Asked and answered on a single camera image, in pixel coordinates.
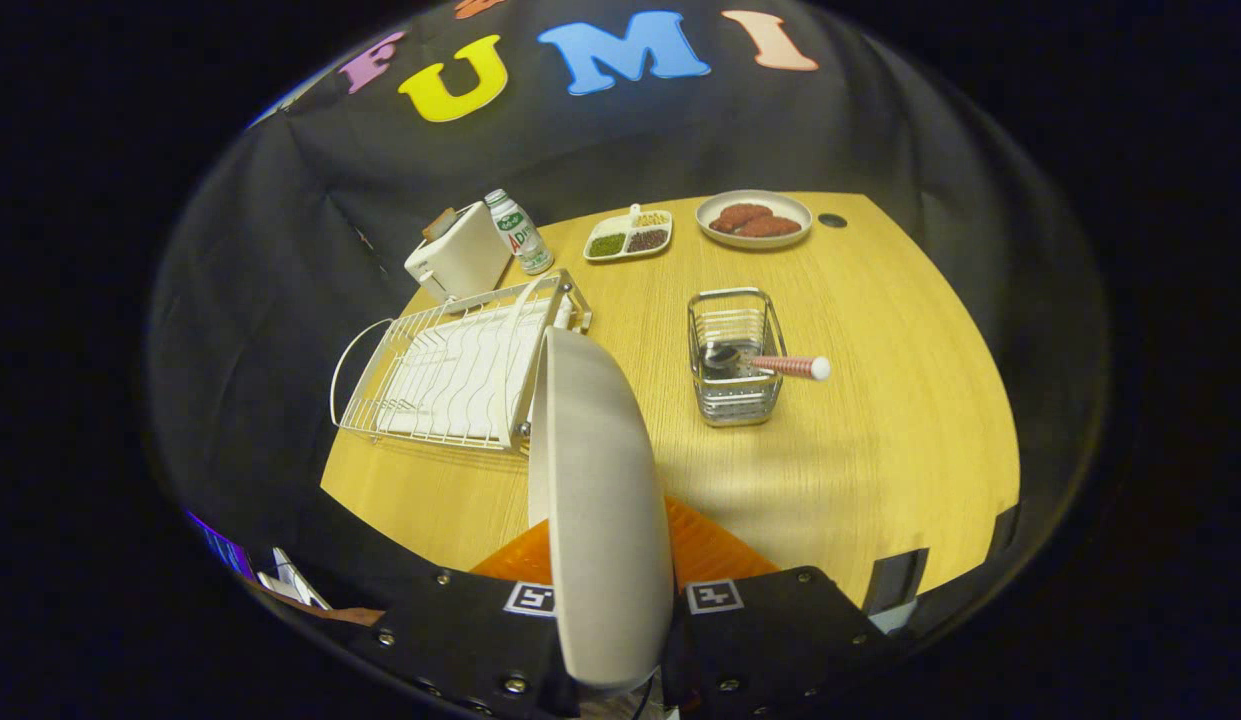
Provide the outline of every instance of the plastic bottle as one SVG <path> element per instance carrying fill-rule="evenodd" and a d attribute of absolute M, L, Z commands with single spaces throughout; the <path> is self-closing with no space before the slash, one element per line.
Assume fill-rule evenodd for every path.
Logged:
<path fill-rule="evenodd" d="M 544 273 L 553 263 L 553 254 L 544 245 L 544 237 L 536 230 L 536 223 L 527 217 L 527 210 L 522 210 L 504 190 L 493 190 L 484 200 L 486 207 L 491 209 L 496 231 L 500 231 L 500 237 L 509 243 L 509 250 L 522 266 L 522 272 L 529 276 Z"/>

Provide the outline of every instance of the blue letter m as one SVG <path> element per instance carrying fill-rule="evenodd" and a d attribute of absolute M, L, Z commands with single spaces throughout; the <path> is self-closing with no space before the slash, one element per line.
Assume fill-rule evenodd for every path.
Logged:
<path fill-rule="evenodd" d="M 652 10 L 629 19 L 624 40 L 591 24 L 546 29 L 537 40 L 556 45 L 566 60 L 566 68 L 571 70 L 571 86 L 566 91 L 572 96 L 587 96 L 616 84 L 616 78 L 598 70 L 598 61 L 632 81 L 642 79 L 647 53 L 656 60 L 652 66 L 655 77 L 707 74 L 710 67 L 697 58 L 688 37 L 683 36 L 681 19 L 678 12 Z"/>

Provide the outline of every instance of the meat patty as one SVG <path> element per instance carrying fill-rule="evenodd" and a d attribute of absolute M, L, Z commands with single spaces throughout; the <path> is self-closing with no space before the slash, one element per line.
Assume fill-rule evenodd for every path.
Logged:
<path fill-rule="evenodd" d="M 737 227 L 742 227 L 750 220 L 762 218 L 766 215 L 771 215 L 771 209 L 767 209 L 764 205 L 736 202 L 736 205 L 728 205 L 726 209 L 722 209 L 717 218 L 709 223 L 709 227 L 716 228 L 717 232 L 731 232 Z"/>
<path fill-rule="evenodd" d="M 762 215 L 761 218 L 752 218 L 738 231 L 740 237 L 776 237 L 800 231 L 802 225 L 789 218 L 777 218 L 774 215 Z"/>

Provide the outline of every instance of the black fabric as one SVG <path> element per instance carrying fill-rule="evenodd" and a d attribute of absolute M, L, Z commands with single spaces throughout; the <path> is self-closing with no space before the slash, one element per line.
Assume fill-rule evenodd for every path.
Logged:
<path fill-rule="evenodd" d="M 290 559 L 305 577 L 314 574 L 315 587 L 326 588 L 330 578 L 333 587 L 345 588 L 347 602 L 341 606 L 383 610 L 401 597 L 411 580 L 437 575 L 436 565 L 393 542 L 320 489 L 313 493 L 297 526 L 295 544 L 288 547 Z M 326 601 L 336 602 L 331 597 Z"/>
<path fill-rule="evenodd" d="M 410 293 L 329 200 L 277 117 L 246 133 L 177 225 L 153 297 L 148 389 L 168 482 L 248 546 L 288 546 L 335 438 L 346 343 Z"/>
<path fill-rule="evenodd" d="M 153 418 L 190 509 L 240 542 L 299 536 L 331 446 L 329 374 L 356 331 L 410 299 L 402 261 L 442 209 L 505 187 L 552 223 L 773 187 L 862 192 L 953 286 L 1003 374 L 1021 448 L 1016 551 L 992 577 L 1040 546 L 1081 482 L 1108 361 L 1100 278 L 1064 197 L 948 83 L 861 29 L 795 1 L 730 6 L 783 17 L 820 68 L 759 67 L 710 2 L 501 2 L 463 22 L 441 7 L 350 51 L 406 31 L 356 94 L 331 72 L 249 128 L 190 202 L 154 300 Z M 570 96 L 561 55 L 536 41 L 580 20 L 624 35 L 632 14 L 656 9 L 683 14 L 710 74 L 648 67 Z M 452 55 L 491 34 L 505 91 L 454 122 L 419 118 L 397 86 L 443 63 L 463 94 L 474 72 Z"/>

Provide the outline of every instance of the brown food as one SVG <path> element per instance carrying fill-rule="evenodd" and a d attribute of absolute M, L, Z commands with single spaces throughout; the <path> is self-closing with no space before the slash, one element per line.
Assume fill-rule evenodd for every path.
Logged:
<path fill-rule="evenodd" d="M 629 247 L 625 252 L 639 252 L 643 250 L 653 250 L 653 247 L 660 247 L 665 243 L 665 238 L 669 233 L 655 228 L 655 231 L 634 232 L 633 237 L 629 237 Z"/>
<path fill-rule="evenodd" d="M 455 215 L 455 209 L 443 210 L 442 215 L 438 215 L 438 218 L 433 220 L 433 222 L 429 223 L 429 227 L 424 228 L 424 245 L 428 245 L 446 235 L 448 228 L 450 228 L 458 218 L 459 215 Z"/>
<path fill-rule="evenodd" d="M 735 228 L 742 227 L 750 220 L 762 218 L 766 215 L 771 215 L 771 209 L 763 205 L 736 202 L 736 205 L 728 205 L 726 209 L 722 209 L 719 217 L 709 223 L 709 227 L 716 228 L 717 232 L 731 232 Z"/>
<path fill-rule="evenodd" d="M 777 218 L 774 215 L 763 215 L 761 218 L 752 218 L 742 228 L 735 231 L 740 237 L 776 237 L 800 231 L 802 225 L 789 218 Z"/>

